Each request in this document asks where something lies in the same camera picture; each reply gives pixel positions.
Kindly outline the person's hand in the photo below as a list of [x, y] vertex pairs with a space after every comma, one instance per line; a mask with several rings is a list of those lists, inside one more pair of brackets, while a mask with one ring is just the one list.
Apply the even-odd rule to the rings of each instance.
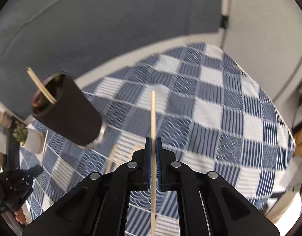
[[22, 224], [24, 226], [27, 225], [26, 217], [25, 217], [22, 209], [15, 211], [14, 214], [15, 214], [15, 219], [17, 220], [17, 222], [19, 222], [20, 224]]

